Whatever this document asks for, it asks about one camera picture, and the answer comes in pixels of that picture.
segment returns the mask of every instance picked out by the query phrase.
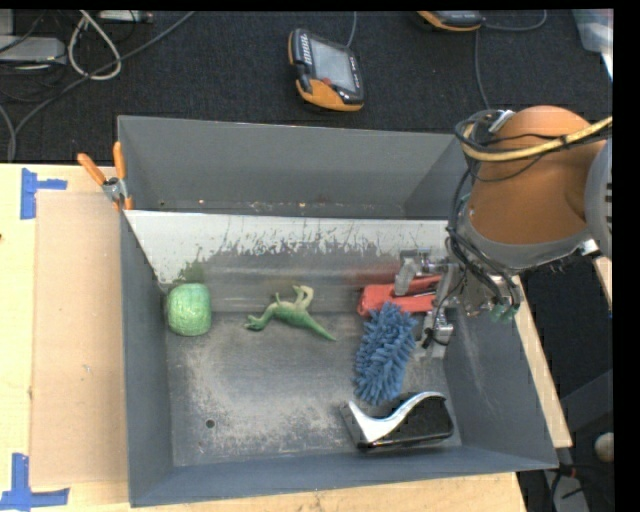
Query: blue fuzzy brush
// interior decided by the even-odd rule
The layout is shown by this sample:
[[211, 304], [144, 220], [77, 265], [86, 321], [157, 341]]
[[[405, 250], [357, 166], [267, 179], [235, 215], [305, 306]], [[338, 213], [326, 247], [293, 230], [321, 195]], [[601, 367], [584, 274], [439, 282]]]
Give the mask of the blue fuzzy brush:
[[396, 398], [402, 390], [405, 367], [416, 346], [412, 329], [417, 320], [392, 302], [372, 310], [364, 324], [356, 352], [355, 394], [371, 405]]

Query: orange device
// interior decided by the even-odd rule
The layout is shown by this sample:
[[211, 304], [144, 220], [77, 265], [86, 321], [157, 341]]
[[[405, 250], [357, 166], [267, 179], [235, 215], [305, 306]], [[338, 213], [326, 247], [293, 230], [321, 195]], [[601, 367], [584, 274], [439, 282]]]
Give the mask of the orange device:
[[348, 46], [299, 28], [289, 34], [289, 64], [297, 71], [296, 88], [306, 102], [339, 112], [364, 105], [362, 73]]
[[416, 11], [419, 20], [434, 30], [471, 32], [482, 26], [479, 11]]

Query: yellow cable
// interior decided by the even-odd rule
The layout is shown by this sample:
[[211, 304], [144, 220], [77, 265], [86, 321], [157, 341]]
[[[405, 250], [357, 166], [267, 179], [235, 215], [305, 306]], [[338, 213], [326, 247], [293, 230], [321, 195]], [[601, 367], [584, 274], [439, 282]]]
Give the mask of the yellow cable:
[[[531, 146], [523, 149], [513, 149], [506, 150], [500, 153], [487, 153], [484, 151], [478, 151], [471, 146], [468, 146], [465, 143], [462, 143], [462, 151], [471, 158], [475, 160], [479, 160], [481, 162], [507, 162], [510, 160], [520, 160], [523, 158], [530, 158], [532, 156], [539, 155], [541, 153], [547, 153], [549, 151], [553, 151], [554, 149], [560, 149], [563, 146], [568, 144], [573, 144], [574, 142], [578, 142], [589, 135], [593, 135], [594, 133], [599, 132], [603, 128], [606, 128], [608, 125], [613, 124], [613, 116], [609, 116], [602, 121], [598, 121], [593, 123], [592, 125], [583, 128], [582, 130], [578, 130], [577, 132], [570, 133], [568, 135], [563, 135], [562, 137], [558, 137], [557, 139], [553, 139], [549, 142], [545, 142], [543, 144], [539, 144], [537, 146]], [[468, 139], [471, 131], [473, 130], [473, 125], [469, 125], [464, 131], [464, 138]]]

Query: plastic dinosaur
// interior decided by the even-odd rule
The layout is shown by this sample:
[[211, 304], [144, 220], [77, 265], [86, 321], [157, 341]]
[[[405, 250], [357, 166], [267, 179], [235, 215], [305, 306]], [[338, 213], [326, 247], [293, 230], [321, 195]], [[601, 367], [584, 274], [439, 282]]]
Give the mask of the plastic dinosaur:
[[247, 317], [248, 322], [244, 324], [244, 326], [253, 331], [261, 331], [266, 327], [271, 318], [276, 317], [286, 324], [310, 329], [328, 340], [335, 341], [336, 338], [311, 318], [311, 315], [309, 315], [307, 311], [307, 308], [313, 300], [313, 288], [294, 285], [293, 290], [296, 292], [295, 302], [280, 300], [280, 296], [276, 293], [276, 301], [267, 306], [262, 316], [257, 318], [249, 315]]

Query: cable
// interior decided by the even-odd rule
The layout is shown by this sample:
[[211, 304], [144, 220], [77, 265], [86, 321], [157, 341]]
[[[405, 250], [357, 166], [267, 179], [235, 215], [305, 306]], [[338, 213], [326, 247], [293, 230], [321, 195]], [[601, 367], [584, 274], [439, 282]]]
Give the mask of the cable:
[[613, 127], [613, 116], [592, 123], [586, 128], [576, 132], [555, 137], [542, 144], [519, 149], [496, 149], [475, 143], [474, 139], [470, 136], [477, 122], [477, 119], [474, 120], [474, 122], [463, 121], [462, 123], [458, 123], [455, 128], [455, 135], [462, 142], [461, 145], [464, 153], [470, 158], [481, 162], [508, 162], [566, 149], [573, 144], [584, 142], [585, 140], [589, 140], [590, 142], [599, 140], [602, 138], [601, 132], [605, 131], [608, 135], [607, 130]]
[[9, 130], [9, 146], [15, 147], [16, 137], [17, 137], [16, 129], [14, 128], [13, 123], [11, 122], [11, 118], [9, 117], [9, 114], [7, 113], [7, 111], [2, 106], [1, 103], [0, 103], [0, 115], [4, 119], [4, 122], [7, 124], [7, 129]]
[[[191, 18], [191, 16], [193, 16], [196, 12], [197, 11], [189, 11], [187, 14], [185, 14], [182, 18], [180, 18], [178, 21], [176, 21], [173, 25], [171, 25], [165, 31], [161, 32], [160, 34], [158, 34], [154, 38], [150, 39], [149, 41], [147, 41], [143, 45], [138, 46], [138, 48], [135, 48], [134, 50], [130, 51], [129, 53], [126, 53], [125, 55], [122, 55], [118, 60], [120, 62], [123, 62], [124, 60], [130, 59], [131, 57], [137, 55], [138, 53], [146, 50], [147, 48], [149, 48], [150, 46], [154, 45], [155, 43], [157, 43], [158, 41], [160, 41], [164, 37], [168, 36], [174, 30], [176, 30], [180, 25], [182, 25], [185, 21], [187, 21], [189, 18]], [[60, 91], [56, 96], [43, 101], [40, 105], [38, 105], [31, 112], [29, 112], [22, 119], [22, 121], [20, 121], [18, 126], [16, 126], [16, 128], [15, 128], [15, 130], [13, 132], [13, 135], [11, 136], [11, 140], [9, 141], [9, 145], [8, 145], [8, 148], [7, 148], [7, 156], [8, 156], [7, 160], [8, 160], [8, 162], [13, 162], [13, 160], [15, 159], [16, 150], [17, 150], [17, 135], [20, 132], [20, 130], [22, 130], [22, 128], [24, 128], [24, 126], [29, 122], [29, 120], [31, 120], [38, 112], [40, 112], [42, 109], [44, 109], [47, 105], [51, 104], [52, 102], [54, 102], [58, 98], [64, 96], [69, 91], [72, 91], [73, 89], [78, 87], [80, 84], [83, 84], [86, 81], [88, 81], [92, 75], [95, 75], [97, 73], [101, 73], [102, 71], [112, 67], [114, 64], [115, 64], [115, 62], [110, 62], [108, 64], [105, 64], [104, 66], [99, 67], [95, 71], [92, 71], [91, 73], [83, 76], [82, 78], [76, 80], [75, 82], [70, 83], [64, 89], [62, 89], [62, 91]]]
[[528, 27], [502, 27], [500, 25], [488, 25], [488, 24], [484, 24], [483, 27], [485, 28], [489, 28], [491, 30], [501, 30], [503, 32], [528, 32], [529, 30], [535, 30], [537, 28], [540, 28], [542, 25], [544, 25], [547, 21], [547, 10], [543, 9], [542, 10], [542, 19], [534, 24], [534, 25], [530, 25]]
[[[547, 10], [543, 9], [542, 10], [542, 19], [534, 24], [534, 25], [530, 25], [528, 27], [501, 27], [499, 25], [488, 25], [488, 24], [483, 24], [484, 28], [488, 28], [490, 30], [498, 30], [498, 31], [502, 31], [502, 32], [528, 32], [530, 30], [536, 30], [538, 28], [540, 28], [542, 25], [544, 25], [547, 21]], [[479, 54], [480, 54], [480, 30], [476, 30], [476, 37], [475, 37], [475, 50], [474, 50], [474, 69], [475, 69], [475, 75], [476, 75], [476, 84], [478, 85], [478, 89], [480, 91], [480, 96], [482, 97], [482, 102], [484, 103], [484, 106], [488, 109], [490, 108], [490, 104], [489, 104], [489, 100], [487, 99], [487, 95], [484, 92], [484, 87], [482, 85], [482, 78], [480, 77], [480, 58], [479, 58]]]
[[111, 52], [115, 57], [115, 60], [114, 60], [115, 69], [111, 73], [107, 73], [106, 75], [98, 75], [98, 74], [92, 73], [91, 76], [89, 76], [89, 78], [91, 80], [111, 80], [112, 78], [115, 78], [116, 76], [118, 76], [122, 69], [122, 60], [120, 58], [120, 53], [118, 52], [116, 45], [113, 44], [113, 41], [106, 34], [106, 32], [102, 30], [102, 27], [98, 24], [98, 22], [94, 20], [87, 11], [80, 9], [80, 13], [82, 13], [83, 17], [80, 20], [80, 23], [78, 23], [76, 25], [76, 28], [73, 30], [73, 33], [71, 34], [71, 39], [69, 40], [69, 45], [67, 46], [69, 62], [73, 67], [73, 69], [75, 69], [80, 75], [82, 76], [89, 75], [89, 73], [87, 73], [84, 69], [82, 69], [78, 65], [78, 63], [76, 62], [75, 56], [73, 54], [73, 51], [78, 42], [80, 32], [86, 31], [89, 28], [89, 25], [91, 25], [96, 30], [96, 32], [100, 35], [100, 37], [104, 39], [105, 43], [107, 43], [107, 46], [111, 49]]
[[346, 44], [347, 48], [351, 46], [351, 43], [353, 42], [353, 36], [356, 33], [357, 20], [358, 20], [358, 11], [353, 11], [353, 25], [351, 26], [351, 35], [349, 36], [349, 41]]

